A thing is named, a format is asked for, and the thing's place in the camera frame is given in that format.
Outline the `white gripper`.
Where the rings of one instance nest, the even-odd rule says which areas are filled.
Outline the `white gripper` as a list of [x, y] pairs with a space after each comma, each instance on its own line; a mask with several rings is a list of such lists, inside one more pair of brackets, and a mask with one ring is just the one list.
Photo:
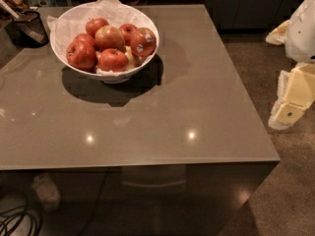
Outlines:
[[281, 71], [278, 99], [268, 125], [275, 130], [292, 127], [315, 102], [315, 0], [304, 0], [289, 20], [266, 36], [273, 45], [284, 44], [285, 55], [298, 63], [290, 72]]

